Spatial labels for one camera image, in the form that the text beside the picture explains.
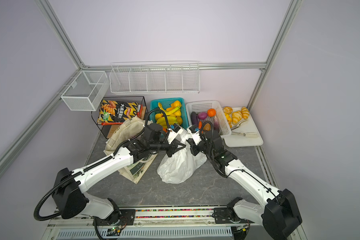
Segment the white plastic grocery bag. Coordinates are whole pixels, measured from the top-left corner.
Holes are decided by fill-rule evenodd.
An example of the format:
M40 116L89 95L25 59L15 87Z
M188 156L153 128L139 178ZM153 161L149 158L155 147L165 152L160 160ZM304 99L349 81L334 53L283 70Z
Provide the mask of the white plastic grocery bag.
M207 161L207 156L198 153L194 156L191 153L191 146L187 140L192 140L191 134L187 130L181 130L176 137L186 147L174 153L171 157L165 155L157 169L162 181L167 184L180 184L185 182L197 168Z

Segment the cream canvas tote bag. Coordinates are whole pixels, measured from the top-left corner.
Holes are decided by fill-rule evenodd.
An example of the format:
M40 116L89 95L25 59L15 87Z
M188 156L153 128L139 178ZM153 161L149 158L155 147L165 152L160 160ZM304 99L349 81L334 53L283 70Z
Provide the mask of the cream canvas tote bag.
M130 151L130 155L134 156L137 150L138 140L141 138L138 134L143 130L145 121L139 117L133 117L124 121L121 125L113 125L108 134L104 153L108 156L115 152L116 148L124 141L131 140L129 144L125 144L124 148ZM149 154L140 158L133 157L133 163L118 170L120 175L130 180L134 184L138 184L145 172L153 163L156 155Z

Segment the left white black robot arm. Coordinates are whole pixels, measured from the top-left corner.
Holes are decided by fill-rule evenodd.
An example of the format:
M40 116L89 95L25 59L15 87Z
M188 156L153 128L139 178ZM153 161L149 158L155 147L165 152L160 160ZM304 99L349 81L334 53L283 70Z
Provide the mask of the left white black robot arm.
M96 183L118 170L136 163L150 154L166 152L168 157L184 149L176 139L184 128L169 123L145 123L143 129L131 139L120 143L110 155L85 167L70 171L64 168L57 173L54 187L36 205L34 218L46 221L55 217L70 219L77 215L92 216L112 225L122 216L112 199L101 199L88 194Z

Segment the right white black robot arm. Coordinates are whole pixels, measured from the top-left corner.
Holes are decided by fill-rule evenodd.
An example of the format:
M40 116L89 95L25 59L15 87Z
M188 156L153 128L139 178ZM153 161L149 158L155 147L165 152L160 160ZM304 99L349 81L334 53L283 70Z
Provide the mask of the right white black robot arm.
M266 183L250 171L236 155L226 150L222 138L214 130L192 125L187 128L191 135L187 142L191 153L203 153L217 173L231 178L250 193L256 204L237 197L227 204L228 219L232 222L248 220L265 228L274 240L287 239L303 222L296 198L291 191Z

